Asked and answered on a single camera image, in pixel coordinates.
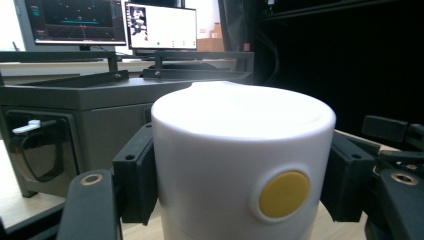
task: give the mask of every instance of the desk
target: desk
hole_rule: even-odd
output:
[[[234,60],[210,59],[202,63],[211,64],[218,69],[233,69]],[[143,69],[154,65],[154,61],[124,59],[118,62],[119,70],[127,70],[130,77],[139,77]],[[5,84],[23,84],[33,81],[53,80],[94,73],[108,72],[107,61],[99,62],[56,62],[56,63],[0,63]]]
[[[7,228],[30,216],[62,203],[65,199],[38,193],[32,198],[23,198],[16,182],[4,142],[0,140],[0,217]],[[314,222],[312,240],[363,240],[366,216],[360,223],[334,223],[322,204]],[[148,226],[142,224],[123,224],[124,239],[163,239],[160,205],[152,214]]]

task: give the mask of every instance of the gray machine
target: gray machine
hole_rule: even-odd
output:
[[[158,59],[164,60],[166,54]],[[187,54],[197,58],[200,53]],[[110,71],[2,84],[0,129],[22,195],[43,192],[66,196],[70,181],[77,175],[110,169],[115,155],[150,122],[152,104],[167,93],[196,81],[251,84],[253,53],[222,54],[207,57],[242,58],[245,70],[155,68],[145,69],[143,78],[129,78],[127,71]]]

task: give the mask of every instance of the second monitor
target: second monitor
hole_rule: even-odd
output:
[[[195,9],[126,3],[125,11],[130,49],[197,49]]]

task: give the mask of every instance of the metal screw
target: metal screw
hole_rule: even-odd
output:
[[[85,176],[81,179],[80,183],[84,186],[89,186],[100,182],[103,179],[103,175],[95,173]]]
[[[418,184],[418,180],[416,178],[404,173],[392,173],[390,176],[395,181],[406,184],[406,185],[414,186]]]

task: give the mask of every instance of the monitor screen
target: monitor screen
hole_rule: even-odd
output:
[[[121,0],[25,0],[37,45],[124,46]]]
[[[197,49],[195,9],[126,3],[125,11],[130,49]]]

